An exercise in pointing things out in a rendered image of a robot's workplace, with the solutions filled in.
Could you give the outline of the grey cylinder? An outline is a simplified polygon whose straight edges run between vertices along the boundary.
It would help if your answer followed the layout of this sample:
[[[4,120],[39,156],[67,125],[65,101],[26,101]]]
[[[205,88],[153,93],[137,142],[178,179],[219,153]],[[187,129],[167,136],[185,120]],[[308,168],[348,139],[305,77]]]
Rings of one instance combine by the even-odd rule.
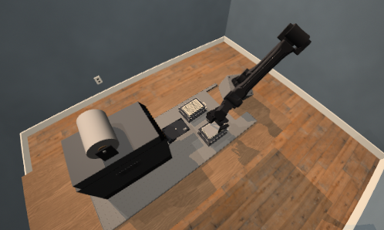
[[[81,113],[76,124],[88,158],[99,159],[94,153],[103,146],[111,145],[117,149],[120,145],[103,110],[93,109]]]

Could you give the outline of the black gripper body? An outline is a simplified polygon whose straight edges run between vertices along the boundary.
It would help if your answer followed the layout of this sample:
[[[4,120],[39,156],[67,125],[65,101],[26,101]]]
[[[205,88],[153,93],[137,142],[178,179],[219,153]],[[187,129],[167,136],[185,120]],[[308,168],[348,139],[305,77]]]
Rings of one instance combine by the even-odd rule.
[[[215,120],[215,122],[217,123],[217,125],[223,130],[224,128],[227,127],[227,125],[223,125],[224,123],[227,123],[229,120],[225,117],[224,120],[222,120],[221,122],[219,122],[218,120]]]

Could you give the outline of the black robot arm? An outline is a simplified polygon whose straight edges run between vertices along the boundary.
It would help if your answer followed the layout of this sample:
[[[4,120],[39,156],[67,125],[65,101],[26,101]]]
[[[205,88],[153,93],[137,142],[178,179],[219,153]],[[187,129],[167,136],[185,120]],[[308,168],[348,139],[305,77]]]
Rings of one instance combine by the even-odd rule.
[[[287,36],[287,38],[285,36]],[[304,32],[297,24],[292,25],[291,23],[277,38],[281,40],[281,42],[277,44],[261,62],[259,62],[253,69],[247,68],[242,76],[240,75],[241,77],[237,76],[231,80],[234,87],[237,86],[236,90],[233,89],[230,91],[222,101],[221,105],[214,109],[215,111],[213,110],[207,113],[206,118],[208,123],[213,123],[216,119],[219,122],[224,120],[227,112],[231,110],[232,107],[234,109],[239,107],[243,103],[242,100],[247,96],[248,92],[283,58],[291,52],[298,55],[312,42],[309,40],[310,35]],[[296,47],[294,48],[293,46]]]

